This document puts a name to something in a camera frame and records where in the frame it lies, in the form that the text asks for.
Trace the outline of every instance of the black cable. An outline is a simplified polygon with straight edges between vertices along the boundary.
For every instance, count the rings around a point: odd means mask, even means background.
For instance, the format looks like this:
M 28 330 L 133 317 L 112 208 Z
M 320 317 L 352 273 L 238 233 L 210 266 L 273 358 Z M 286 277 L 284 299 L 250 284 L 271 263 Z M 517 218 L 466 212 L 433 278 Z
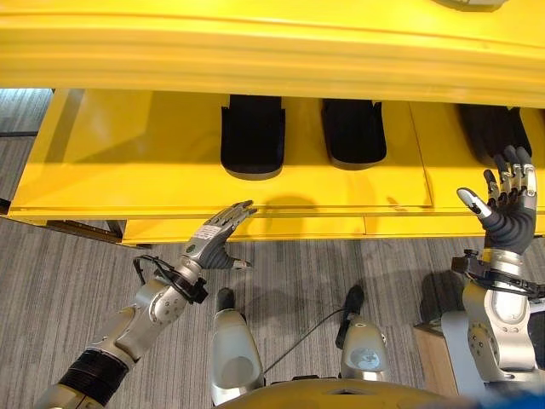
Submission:
M 318 327 L 320 327 L 325 321 L 327 321 L 329 318 L 331 318 L 335 314 L 339 314 L 344 311 L 344 308 L 339 308 L 336 311 L 333 311 L 331 314 L 327 315 L 325 318 L 321 319 L 318 324 L 316 324 L 312 329 L 310 329 L 305 335 L 303 335 L 296 343 L 294 343 L 286 352 L 281 354 L 264 372 L 263 375 L 265 375 L 267 372 L 269 372 L 271 369 L 273 369 L 281 360 L 283 360 L 287 354 L 289 354 L 291 351 L 293 351 L 297 345 L 302 343 L 310 334 L 312 334 Z
M 172 279 L 167 275 L 168 272 L 176 273 L 176 269 L 168 264 L 166 261 L 161 260 L 159 257 L 148 255 L 137 256 L 133 259 L 133 265 L 135 266 L 136 274 L 138 275 L 138 278 L 140 279 L 142 285 L 146 283 L 146 280 L 144 279 L 143 269 L 140 267 L 140 260 L 145 260 L 147 262 L 153 263 L 155 267 L 157 267 L 156 274 L 160 275 L 161 278 L 164 279 L 170 286 L 177 288 L 177 285 L 175 285 Z

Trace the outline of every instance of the robotic hand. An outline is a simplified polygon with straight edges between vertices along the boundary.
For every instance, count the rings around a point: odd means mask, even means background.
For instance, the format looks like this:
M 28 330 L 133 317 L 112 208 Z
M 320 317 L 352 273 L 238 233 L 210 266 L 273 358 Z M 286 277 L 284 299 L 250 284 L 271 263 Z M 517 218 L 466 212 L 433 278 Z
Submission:
M 225 242 L 237 226 L 257 212 L 251 209 L 251 200 L 236 203 L 210 218 L 187 243 L 182 258 L 197 263 L 201 268 L 246 268 L 248 262 L 230 257 Z
M 534 349 L 528 335 L 529 283 L 522 278 L 522 255 L 536 229 L 536 170 L 522 147 L 509 146 L 495 161 L 500 187 L 485 171 L 488 204 L 462 187 L 457 193 L 479 218 L 485 234 L 482 260 L 477 251 L 453 258 L 452 269 L 471 282 L 463 292 L 468 313 L 468 343 L 483 381 L 500 389 L 542 389 Z
M 35 405 L 37 409 L 101 409 L 118 389 L 125 375 L 174 322 L 185 305 L 201 303 L 207 293 L 200 271 L 209 268 L 244 268 L 250 264 L 229 256 L 226 240 L 237 226 L 256 212 L 251 200 L 236 203 L 210 218 L 186 245 L 178 268 L 156 257 L 140 256 L 135 268 L 142 287 L 135 300 L 119 311 L 97 334 L 65 376 Z M 140 261 L 158 268 L 145 281 Z
M 509 146 L 504 152 L 511 170 L 502 157 L 494 157 L 501 190 L 491 170 L 485 170 L 488 205 L 474 192 L 462 187 L 458 197 L 480 219 L 486 231 L 485 249 L 498 249 L 522 255 L 536 231 L 536 170 L 528 152 Z

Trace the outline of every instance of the silver robot leg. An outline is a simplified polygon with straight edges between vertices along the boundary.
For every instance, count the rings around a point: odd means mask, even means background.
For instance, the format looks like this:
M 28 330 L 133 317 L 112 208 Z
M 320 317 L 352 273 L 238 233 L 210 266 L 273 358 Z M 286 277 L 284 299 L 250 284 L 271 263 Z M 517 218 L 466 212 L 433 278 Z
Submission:
M 212 401 L 218 406 L 264 384 L 261 359 L 244 318 L 234 309 L 220 311 L 212 341 Z
M 341 377 L 367 381 L 389 379 L 386 338 L 376 325 L 355 314 L 342 347 Z

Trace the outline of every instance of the gray carpet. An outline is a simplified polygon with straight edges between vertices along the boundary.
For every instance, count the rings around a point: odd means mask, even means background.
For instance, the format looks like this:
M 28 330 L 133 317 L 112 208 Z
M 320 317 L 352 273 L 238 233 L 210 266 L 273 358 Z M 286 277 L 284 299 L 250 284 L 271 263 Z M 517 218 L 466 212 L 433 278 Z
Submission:
M 42 123 L 50 89 L 0 89 L 0 132 L 33 132 Z
M 29 147 L 25 139 L 0 143 L 0 197 L 11 199 Z M 360 283 L 366 295 L 363 315 L 388 338 L 393 381 L 422 387 L 411 332 L 421 320 L 422 288 L 425 314 L 460 308 L 458 278 L 442 273 L 453 255 L 479 248 L 481 241 L 237 243 L 228 250 L 254 267 L 208 271 L 204 277 L 211 295 L 225 285 L 235 290 L 264 366 L 339 308 L 348 288 Z M 545 280 L 542 246 L 542 239 L 535 240 L 526 256 L 533 279 Z M 180 245 L 160 245 L 148 252 L 174 263 L 180 251 Z M 0 407 L 31 407 L 62 376 L 107 317 L 130 302 L 139 286 L 131 258 L 143 252 L 0 219 Z M 210 407 L 213 313 L 214 297 L 188 306 L 127 376 L 110 407 Z M 338 317 L 322 325 L 267 374 L 267 381 L 335 376 L 337 326 Z

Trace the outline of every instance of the black wrap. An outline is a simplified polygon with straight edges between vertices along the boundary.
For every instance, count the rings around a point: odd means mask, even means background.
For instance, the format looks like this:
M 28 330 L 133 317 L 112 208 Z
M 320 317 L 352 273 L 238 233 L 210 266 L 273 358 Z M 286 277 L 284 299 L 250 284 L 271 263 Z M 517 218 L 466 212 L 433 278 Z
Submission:
M 59 383 L 105 406 L 128 371 L 129 368 L 120 360 L 88 349 L 70 366 Z

